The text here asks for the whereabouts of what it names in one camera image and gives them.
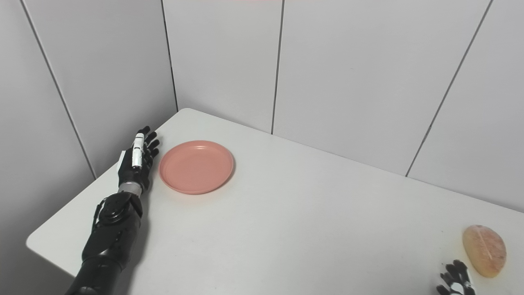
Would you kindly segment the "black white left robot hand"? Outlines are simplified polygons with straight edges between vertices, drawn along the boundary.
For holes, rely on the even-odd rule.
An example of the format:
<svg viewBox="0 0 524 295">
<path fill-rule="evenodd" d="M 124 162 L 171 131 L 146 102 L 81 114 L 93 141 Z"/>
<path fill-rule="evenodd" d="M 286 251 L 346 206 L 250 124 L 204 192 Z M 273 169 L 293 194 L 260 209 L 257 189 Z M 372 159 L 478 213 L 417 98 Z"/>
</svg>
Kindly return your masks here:
<svg viewBox="0 0 524 295">
<path fill-rule="evenodd" d="M 118 170 L 119 191 L 141 195 L 150 186 L 150 172 L 159 155 L 160 140 L 150 126 L 140 129 L 124 153 Z"/>
</svg>

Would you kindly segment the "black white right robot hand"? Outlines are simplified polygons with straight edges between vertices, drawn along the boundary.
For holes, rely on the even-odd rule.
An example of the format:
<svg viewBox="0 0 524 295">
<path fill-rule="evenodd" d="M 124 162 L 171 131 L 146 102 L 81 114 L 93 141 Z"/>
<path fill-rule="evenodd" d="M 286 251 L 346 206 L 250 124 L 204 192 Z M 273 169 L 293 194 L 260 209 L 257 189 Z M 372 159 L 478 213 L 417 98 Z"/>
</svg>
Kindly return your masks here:
<svg viewBox="0 0 524 295">
<path fill-rule="evenodd" d="M 453 260 L 445 266 L 440 278 L 445 284 L 436 286 L 440 295 L 475 295 L 477 292 L 470 280 L 468 267 L 460 260 Z"/>
</svg>

